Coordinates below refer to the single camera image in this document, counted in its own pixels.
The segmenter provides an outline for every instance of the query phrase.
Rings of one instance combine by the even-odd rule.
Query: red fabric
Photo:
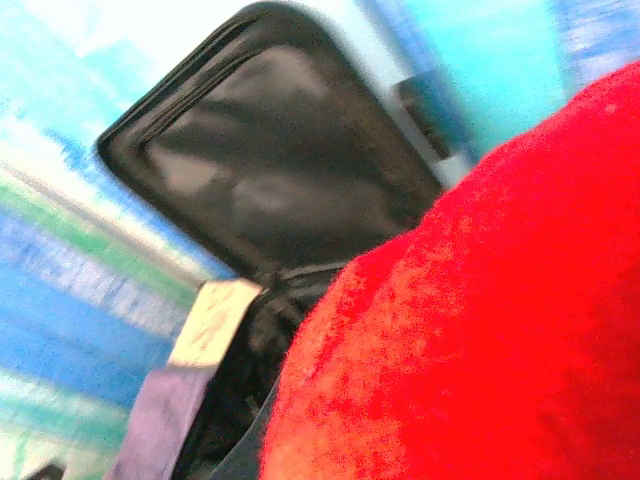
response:
[[[355,260],[290,350],[262,478],[640,479],[640,64]]]

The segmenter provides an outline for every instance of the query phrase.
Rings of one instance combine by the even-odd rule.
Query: black suitcase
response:
[[[442,185],[323,28],[277,3],[216,30],[100,137],[98,152],[264,287],[172,477],[255,479],[296,328],[346,262],[415,227]],[[203,462],[211,472],[194,473]]]

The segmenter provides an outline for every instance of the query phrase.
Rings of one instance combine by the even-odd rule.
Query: paper tag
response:
[[[216,366],[224,357],[249,305],[262,288],[247,280],[207,282],[198,293],[169,363]]]

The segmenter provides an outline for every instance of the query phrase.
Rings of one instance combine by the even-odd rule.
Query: red fuzzy object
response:
[[[640,63],[345,269],[261,478],[640,479]]]

